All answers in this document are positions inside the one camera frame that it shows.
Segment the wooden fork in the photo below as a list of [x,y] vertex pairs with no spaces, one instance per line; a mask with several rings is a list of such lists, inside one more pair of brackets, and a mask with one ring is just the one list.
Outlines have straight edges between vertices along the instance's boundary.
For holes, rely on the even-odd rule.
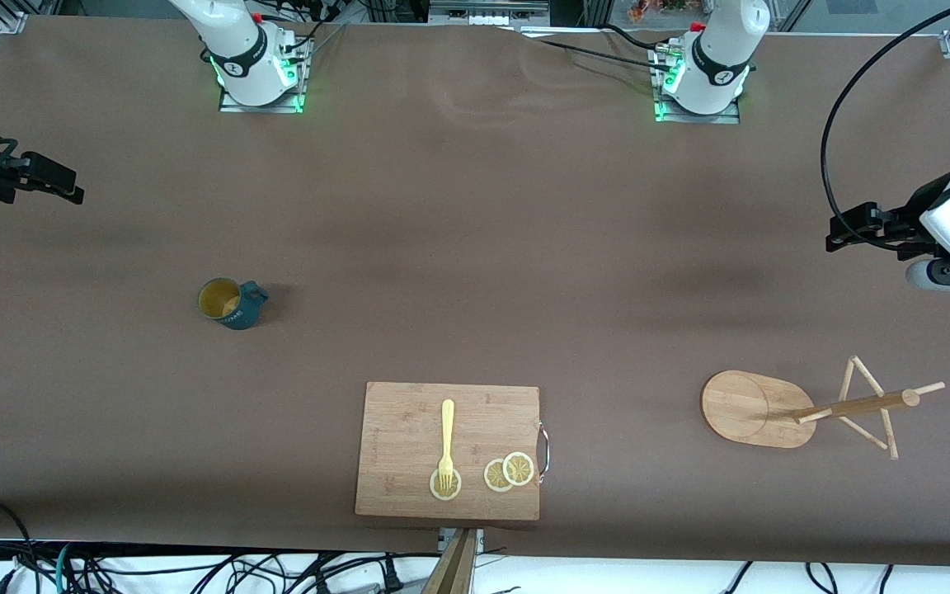
[[453,488],[453,458],[449,447],[453,442],[453,401],[442,401],[442,458],[438,461],[438,493],[448,493]]

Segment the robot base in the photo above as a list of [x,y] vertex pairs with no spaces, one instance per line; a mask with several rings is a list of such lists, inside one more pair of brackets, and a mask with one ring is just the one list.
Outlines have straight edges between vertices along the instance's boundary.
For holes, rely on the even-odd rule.
[[[290,30],[284,30],[284,42],[287,45],[293,45],[295,42],[295,33]],[[310,80],[310,58],[313,56],[313,39],[302,44],[297,49],[291,50],[282,57],[291,61],[292,64],[283,67],[286,75],[294,76],[298,80],[295,86],[288,89],[280,95],[276,101],[269,102],[264,106],[246,106],[235,101],[229,96],[223,87],[219,95],[219,112],[223,113],[303,113],[306,105],[306,86]]]
[[[652,64],[666,64],[674,67],[676,56],[672,49],[679,46],[680,38],[670,39],[670,52],[659,53],[654,49],[647,51],[647,60]],[[739,124],[739,102],[731,99],[731,104],[723,112],[703,115],[686,110],[676,99],[662,90],[670,73],[659,70],[651,72],[651,94],[655,98],[655,121],[683,121],[687,124]]]

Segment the lemon slice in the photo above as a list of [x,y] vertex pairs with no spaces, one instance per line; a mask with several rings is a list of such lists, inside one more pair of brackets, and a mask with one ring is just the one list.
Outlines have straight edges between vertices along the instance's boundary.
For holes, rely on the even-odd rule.
[[505,477],[505,459],[498,458],[491,460],[486,465],[486,470],[482,471],[482,480],[486,481],[486,486],[498,493],[504,493],[512,488],[512,483]]
[[513,451],[512,454],[506,455],[502,465],[504,465],[506,481],[517,488],[534,478],[534,461],[521,451]]
[[442,501],[448,501],[457,496],[457,493],[460,493],[460,473],[457,473],[457,469],[453,469],[453,488],[448,492],[441,492],[438,490],[438,469],[435,469],[434,473],[430,474],[430,481],[427,483],[427,486],[430,488],[430,495],[434,495],[436,499],[441,499]]

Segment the fork handle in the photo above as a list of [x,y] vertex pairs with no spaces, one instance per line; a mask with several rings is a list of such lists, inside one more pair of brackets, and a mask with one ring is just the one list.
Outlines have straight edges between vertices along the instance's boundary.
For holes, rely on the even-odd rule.
[[442,456],[449,458],[449,445],[453,443],[453,401],[442,401]]

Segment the round wooden base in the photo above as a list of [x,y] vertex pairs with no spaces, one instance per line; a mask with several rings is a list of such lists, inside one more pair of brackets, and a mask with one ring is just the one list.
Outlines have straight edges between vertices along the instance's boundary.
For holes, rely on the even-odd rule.
[[802,388],[775,377],[723,371],[702,388],[702,414],[724,439],[768,447],[799,447],[810,439],[816,422],[798,425],[795,410],[811,408]]

